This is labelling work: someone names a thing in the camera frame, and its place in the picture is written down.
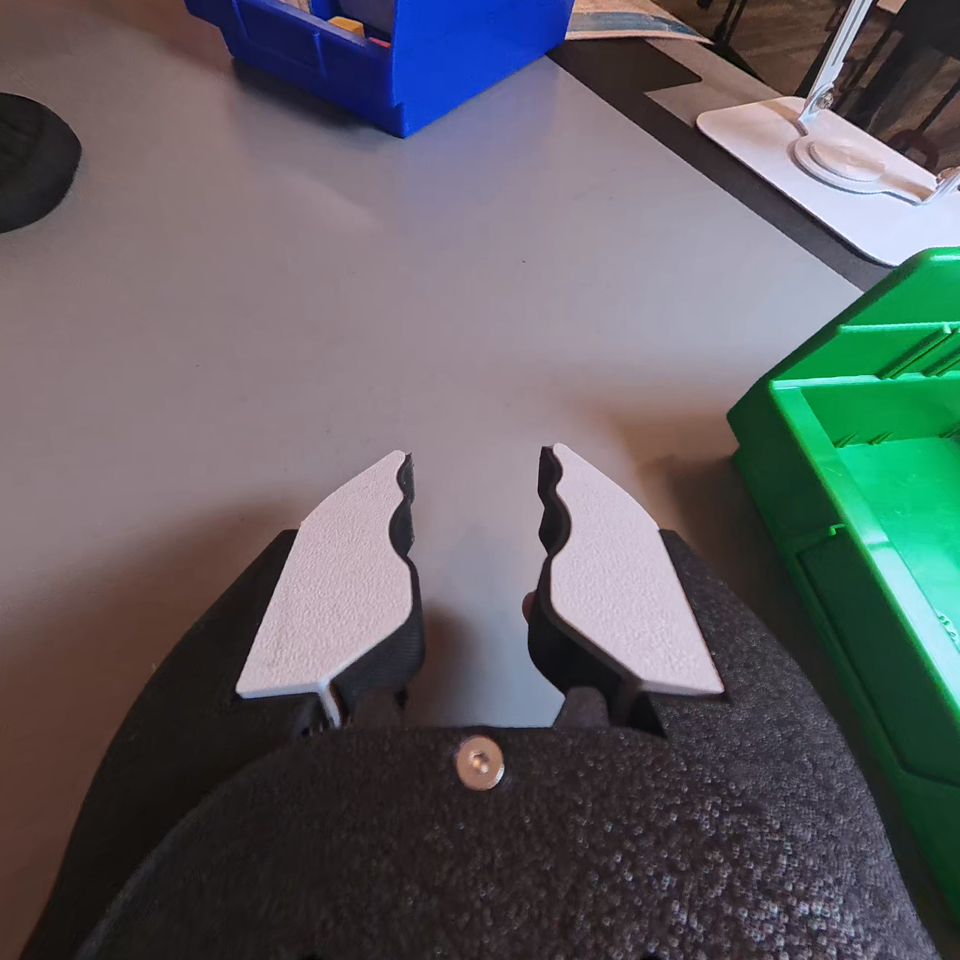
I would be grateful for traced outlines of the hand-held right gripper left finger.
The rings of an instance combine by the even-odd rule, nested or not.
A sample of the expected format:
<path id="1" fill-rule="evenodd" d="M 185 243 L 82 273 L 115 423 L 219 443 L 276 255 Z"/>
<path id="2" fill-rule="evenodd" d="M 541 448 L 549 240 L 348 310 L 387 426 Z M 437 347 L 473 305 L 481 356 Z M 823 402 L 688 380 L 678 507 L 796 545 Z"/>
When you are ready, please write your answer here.
<path id="1" fill-rule="evenodd" d="M 398 699 L 426 657 L 412 456 L 391 451 L 301 522 L 235 684 L 244 700 L 314 694 L 344 726 L 361 698 Z"/>

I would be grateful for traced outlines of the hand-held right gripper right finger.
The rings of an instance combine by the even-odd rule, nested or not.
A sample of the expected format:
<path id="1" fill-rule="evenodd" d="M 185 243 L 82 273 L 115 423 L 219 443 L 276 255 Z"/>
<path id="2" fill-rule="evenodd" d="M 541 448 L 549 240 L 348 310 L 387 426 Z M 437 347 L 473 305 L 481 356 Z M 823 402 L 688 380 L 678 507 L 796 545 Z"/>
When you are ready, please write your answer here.
<path id="1" fill-rule="evenodd" d="M 560 442 L 541 449 L 536 488 L 545 559 L 527 643 L 537 670 L 561 692 L 722 697 L 661 530 L 642 504 Z"/>

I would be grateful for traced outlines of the green plastic bin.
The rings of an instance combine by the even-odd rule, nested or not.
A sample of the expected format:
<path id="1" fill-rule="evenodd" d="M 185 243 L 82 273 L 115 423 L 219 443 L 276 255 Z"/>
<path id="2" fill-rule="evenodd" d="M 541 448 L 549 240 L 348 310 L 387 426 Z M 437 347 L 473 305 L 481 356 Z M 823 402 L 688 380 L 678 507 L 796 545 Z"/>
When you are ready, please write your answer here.
<path id="1" fill-rule="evenodd" d="M 727 413 L 894 764 L 958 786 L 958 248 L 910 257 Z"/>

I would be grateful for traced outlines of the white desk stand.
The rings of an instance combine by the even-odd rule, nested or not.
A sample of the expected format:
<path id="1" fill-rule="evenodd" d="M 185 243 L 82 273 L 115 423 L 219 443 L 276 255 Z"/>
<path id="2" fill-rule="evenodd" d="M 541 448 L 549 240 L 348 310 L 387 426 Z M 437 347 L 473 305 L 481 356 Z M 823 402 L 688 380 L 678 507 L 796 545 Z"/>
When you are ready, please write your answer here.
<path id="1" fill-rule="evenodd" d="M 872 6 L 850 2 L 810 92 L 701 113 L 697 129 L 865 258 L 898 267 L 957 248 L 958 168 L 932 174 L 832 111 Z"/>

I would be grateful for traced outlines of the black quilted cushion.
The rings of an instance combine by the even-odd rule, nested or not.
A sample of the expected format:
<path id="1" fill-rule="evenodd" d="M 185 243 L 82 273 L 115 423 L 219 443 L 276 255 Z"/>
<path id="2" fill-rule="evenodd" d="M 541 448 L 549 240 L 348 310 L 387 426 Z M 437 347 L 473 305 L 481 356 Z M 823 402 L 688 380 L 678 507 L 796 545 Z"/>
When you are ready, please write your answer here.
<path id="1" fill-rule="evenodd" d="M 1 233 L 41 221 L 73 185 L 82 144 L 48 106 L 1 94 Z"/>

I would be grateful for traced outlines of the blue plastic bin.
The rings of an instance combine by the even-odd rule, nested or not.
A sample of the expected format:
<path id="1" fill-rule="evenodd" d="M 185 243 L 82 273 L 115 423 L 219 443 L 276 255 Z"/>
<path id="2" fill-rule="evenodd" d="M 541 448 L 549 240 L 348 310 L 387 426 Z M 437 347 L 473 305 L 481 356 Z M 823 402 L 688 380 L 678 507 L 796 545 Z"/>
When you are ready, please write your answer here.
<path id="1" fill-rule="evenodd" d="M 329 24 L 336 1 L 186 1 L 234 59 L 407 138 L 566 38 L 572 1 L 395 1 L 382 49 Z"/>

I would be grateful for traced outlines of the blue printed paper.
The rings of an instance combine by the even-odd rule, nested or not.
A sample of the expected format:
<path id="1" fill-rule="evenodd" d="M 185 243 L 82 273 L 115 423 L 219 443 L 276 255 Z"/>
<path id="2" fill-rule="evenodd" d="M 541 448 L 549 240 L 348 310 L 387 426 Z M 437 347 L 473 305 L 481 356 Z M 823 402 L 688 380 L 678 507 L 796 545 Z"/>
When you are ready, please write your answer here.
<path id="1" fill-rule="evenodd" d="M 568 42 L 615 39 L 712 42 L 652 1 L 576 1 L 566 29 Z"/>

